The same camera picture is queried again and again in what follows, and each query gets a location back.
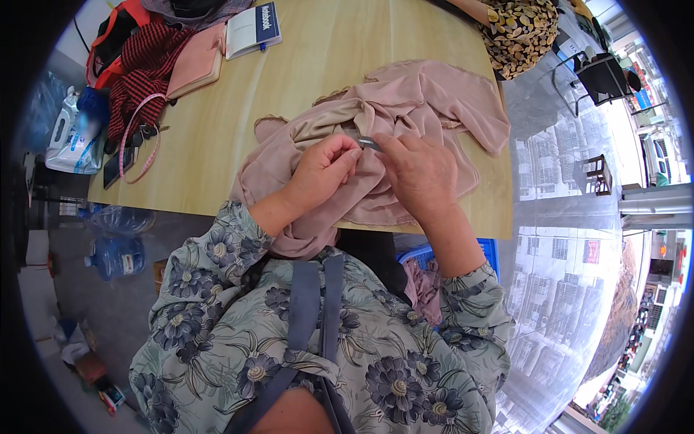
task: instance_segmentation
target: blue plastic basket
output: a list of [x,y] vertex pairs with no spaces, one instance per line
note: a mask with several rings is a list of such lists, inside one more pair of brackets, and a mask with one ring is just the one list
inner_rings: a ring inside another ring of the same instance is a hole
[[[480,243],[482,251],[484,252],[484,257],[489,261],[489,264],[496,272],[496,280],[501,283],[499,278],[499,252],[496,249],[496,240],[491,238],[478,238],[477,242]],[[427,262],[434,258],[434,252],[429,244],[422,247],[418,247],[415,250],[408,251],[398,256],[398,262],[402,264],[410,258],[415,258],[419,268],[426,269]]]

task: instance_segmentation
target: red sign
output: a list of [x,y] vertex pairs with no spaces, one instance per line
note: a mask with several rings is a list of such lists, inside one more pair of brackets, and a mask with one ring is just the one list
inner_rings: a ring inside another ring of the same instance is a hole
[[586,250],[583,255],[586,258],[586,264],[597,264],[600,257],[600,241],[586,240]]

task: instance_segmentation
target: red checkered fabric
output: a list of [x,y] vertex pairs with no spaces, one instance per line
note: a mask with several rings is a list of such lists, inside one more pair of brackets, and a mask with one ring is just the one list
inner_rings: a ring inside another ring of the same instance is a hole
[[[164,24],[146,24],[123,44],[121,63],[126,70],[112,87],[109,96],[111,120],[108,138],[120,142],[136,107],[149,95],[166,94],[174,63],[188,39],[196,33],[191,28],[178,31]],[[153,126],[166,102],[155,98],[137,112],[132,134],[140,124]]]

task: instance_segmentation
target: pink fabric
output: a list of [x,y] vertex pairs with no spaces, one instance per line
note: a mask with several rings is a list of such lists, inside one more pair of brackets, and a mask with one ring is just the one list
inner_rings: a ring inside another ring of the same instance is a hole
[[421,269],[416,259],[410,258],[403,263],[403,268],[407,275],[405,294],[412,302],[412,308],[426,318],[429,324],[438,326],[443,319],[439,300],[439,263],[432,259],[427,262],[427,269]]
[[[230,200],[251,206],[279,190],[291,179],[303,150],[333,133],[432,137],[455,157],[460,197],[480,179],[458,143],[457,133],[467,130],[492,156],[508,143],[510,123],[489,79],[435,60],[394,63],[289,122],[277,117],[257,121],[260,145],[239,168]],[[356,176],[288,225],[271,250],[288,258],[311,258],[335,243],[332,225],[340,219],[366,225],[415,223],[395,198],[375,152],[365,149]]]

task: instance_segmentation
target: floral fabric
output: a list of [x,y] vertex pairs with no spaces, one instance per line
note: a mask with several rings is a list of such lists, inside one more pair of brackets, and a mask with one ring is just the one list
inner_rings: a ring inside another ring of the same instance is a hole
[[155,433],[222,433],[282,366],[299,371],[290,387],[319,401],[320,377],[330,381],[358,433],[491,432],[514,321],[489,264],[444,279],[436,332],[366,265],[326,247],[313,260],[321,284],[323,261],[345,255],[332,363],[317,356],[320,322],[306,351],[287,348],[291,261],[270,259],[256,288],[242,289],[243,273],[272,241],[245,206],[227,202],[209,232],[172,253],[151,334],[130,366]]
[[559,18],[551,0],[482,0],[491,28],[478,24],[491,66],[511,80],[552,49]]

